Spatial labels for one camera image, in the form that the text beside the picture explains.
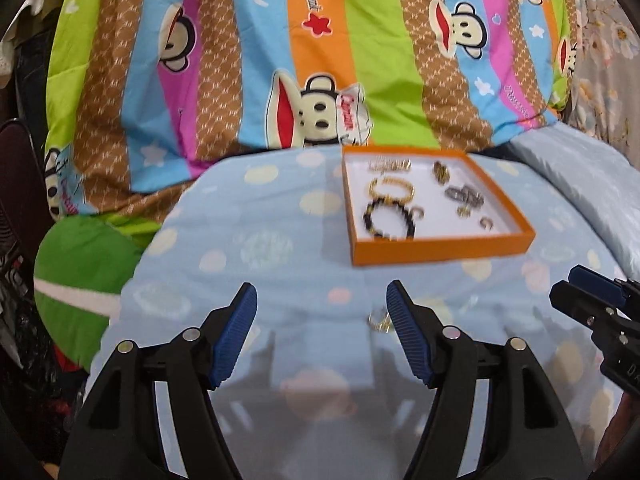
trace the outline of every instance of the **jewelry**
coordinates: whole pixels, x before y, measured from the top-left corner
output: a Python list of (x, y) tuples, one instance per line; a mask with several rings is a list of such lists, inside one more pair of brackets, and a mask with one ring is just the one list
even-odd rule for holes
[(378, 231), (375, 227), (373, 227), (373, 220), (371, 219), (371, 214), (379, 205), (383, 205), (386, 207), (395, 207), (398, 209), (400, 214), (404, 218), (404, 223), (406, 224), (406, 238), (413, 238), (415, 235), (415, 224), (414, 219), (410, 211), (404, 207), (398, 200), (392, 200), (388, 202), (386, 198), (379, 197), (367, 204), (367, 210), (365, 211), (362, 219), (364, 220), (364, 227), (366, 227), (367, 231), (374, 236), (374, 238), (385, 238), (386, 240), (398, 240), (397, 237), (384, 234), (382, 231)]
[(478, 190), (475, 190), (471, 186), (465, 184), (464, 186), (462, 186), (462, 192), (466, 194), (467, 203), (473, 209), (480, 209), (484, 205), (484, 197)]
[(407, 182), (402, 178), (397, 178), (394, 176), (386, 176), (381, 181), (381, 184), (396, 184), (396, 186), (404, 187), (407, 190), (408, 195), (400, 198), (395, 198), (391, 195), (380, 195), (380, 193), (376, 192), (377, 184), (378, 184), (378, 180), (376, 178), (374, 178), (371, 181), (371, 184), (369, 184), (369, 195), (374, 200), (382, 199), (385, 201), (385, 203), (398, 202), (400, 205), (404, 205), (411, 202), (411, 200), (414, 199), (414, 193), (415, 193), (414, 186), (412, 186), (410, 182)]
[(469, 206), (461, 205), (456, 209), (456, 213), (458, 213), (460, 218), (469, 218), (471, 216), (471, 209), (469, 209)]
[(385, 171), (407, 172), (411, 169), (411, 160), (408, 158), (397, 160), (394, 158), (379, 157), (369, 161), (369, 169), (371, 171), (379, 171), (380, 173), (385, 173)]
[(444, 190), (444, 194), (447, 198), (455, 200), (456, 202), (466, 202), (466, 193), (457, 187), (447, 187), (447, 189)]
[[(375, 319), (377, 317), (382, 318), (382, 320), (377, 321)], [(370, 329), (375, 330), (376, 332), (391, 332), (394, 330), (394, 324), (391, 321), (391, 316), (386, 308), (380, 308), (369, 314), (369, 317), (367, 317), (367, 324)]]
[(461, 189), (449, 186), (444, 191), (447, 198), (462, 202), (471, 209), (480, 209), (484, 205), (484, 197), (471, 186), (464, 185)]
[(409, 209), (409, 213), (413, 217), (415, 213), (418, 213), (418, 220), (422, 220), (424, 218), (424, 209), (422, 209), (419, 205), (413, 206)]
[(480, 219), (480, 225), (482, 226), (483, 229), (490, 231), (491, 229), (494, 228), (494, 221), (491, 220), (488, 216), (483, 216)]
[(436, 162), (433, 163), (433, 176), (441, 186), (444, 186), (451, 177), (449, 168), (447, 168), (439, 160), (436, 160)]

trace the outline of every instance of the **black beaded bracelet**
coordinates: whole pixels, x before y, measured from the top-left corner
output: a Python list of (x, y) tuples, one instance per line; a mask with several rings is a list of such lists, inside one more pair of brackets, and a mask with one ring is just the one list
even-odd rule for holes
[(378, 231), (375, 227), (373, 227), (373, 220), (371, 219), (371, 214), (373, 211), (379, 206), (383, 205), (386, 207), (394, 207), (398, 209), (402, 217), (404, 218), (404, 223), (406, 224), (406, 237), (413, 238), (415, 235), (415, 223), (413, 218), (413, 213), (409, 211), (404, 205), (398, 200), (385, 200), (384, 197), (377, 198), (372, 202), (367, 204), (367, 210), (362, 216), (364, 220), (364, 226), (367, 231), (372, 234), (375, 238), (385, 238), (386, 240), (397, 240), (397, 237), (393, 237), (391, 235), (386, 235), (382, 231)]

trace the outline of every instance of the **light blue bedsheet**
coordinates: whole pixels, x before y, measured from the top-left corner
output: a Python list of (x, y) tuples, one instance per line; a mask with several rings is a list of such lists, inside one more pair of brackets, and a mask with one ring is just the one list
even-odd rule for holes
[[(526, 339), (590, 460), (620, 394), (598, 371), (588, 331), (548, 301), (550, 286), (577, 264), (622, 276), (584, 218), (528, 167), (478, 156), (536, 229), (527, 254), (354, 268), (340, 157), (338, 147), (284, 150), (207, 170), (124, 288), (92, 380), (119, 341), (167, 342), (251, 282), (257, 317), (232, 377), (212, 395), (244, 478), (398, 480), (433, 399), (396, 335), (367, 325), (399, 278), (416, 303), (473, 338)], [(485, 396), (481, 383), (461, 473), (477, 463)], [(164, 390), (158, 403), (168, 462), (184, 474)]]
[(512, 145), (583, 214), (626, 275), (640, 281), (640, 171), (612, 146), (562, 123)]

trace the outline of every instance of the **green pillow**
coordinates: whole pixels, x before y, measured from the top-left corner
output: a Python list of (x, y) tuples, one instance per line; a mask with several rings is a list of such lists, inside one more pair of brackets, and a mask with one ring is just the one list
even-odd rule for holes
[(91, 216), (57, 222), (40, 245), (34, 271), (36, 306), (62, 353), (86, 370), (100, 349), (120, 291), (143, 248)]

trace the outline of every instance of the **screw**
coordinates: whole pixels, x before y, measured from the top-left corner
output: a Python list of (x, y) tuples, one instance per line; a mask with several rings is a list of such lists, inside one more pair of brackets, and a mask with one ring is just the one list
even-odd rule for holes
[(447, 339), (458, 339), (460, 330), (455, 326), (446, 326), (442, 329), (442, 335)]
[(128, 354), (133, 350), (133, 342), (122, 341), (117, 348), (118, 348), (118, 352), (120, 352), (121, 354)]
[(182, 338), (185, 341), (196, 341), (197, 338), (200, 337), (200, 330), (197, 328), (188, 328), (184, 332), (182, 332)]
[(527, 343), (524, 341), (524, 339), (520, 339), (519, 337), (514, 337), (510, 341), (510, 345), (511, 348), (518, 351), (524, 350), (527, 347)]

